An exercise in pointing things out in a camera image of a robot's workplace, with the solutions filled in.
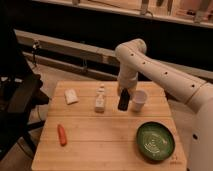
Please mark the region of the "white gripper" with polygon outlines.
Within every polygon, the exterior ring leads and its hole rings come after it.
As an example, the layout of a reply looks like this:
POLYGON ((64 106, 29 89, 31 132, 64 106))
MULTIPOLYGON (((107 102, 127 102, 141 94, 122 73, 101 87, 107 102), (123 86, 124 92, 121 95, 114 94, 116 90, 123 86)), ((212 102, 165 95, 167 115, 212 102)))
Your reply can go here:
POLYGON ((133 95, 134 91, 136 90, 136 86, 137 86, 136 78, 130 79, 125 77, 119 77, 117 93, 121 94, 122 91, 126 89, 130 95, 133 95))

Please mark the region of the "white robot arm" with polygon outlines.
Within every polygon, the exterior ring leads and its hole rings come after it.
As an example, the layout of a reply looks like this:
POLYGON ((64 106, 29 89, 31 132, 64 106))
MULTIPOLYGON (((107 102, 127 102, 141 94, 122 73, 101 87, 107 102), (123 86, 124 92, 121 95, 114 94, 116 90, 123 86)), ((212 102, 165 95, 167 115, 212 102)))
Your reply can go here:
POLYGON ((187 169, 213 171, 213 84, 149 58, 146 51, 142 39, 133 39, 115 48, 120 62, 118 95, 126 89, 132 96, 141 73, 187 105, 196 113, 187 169))

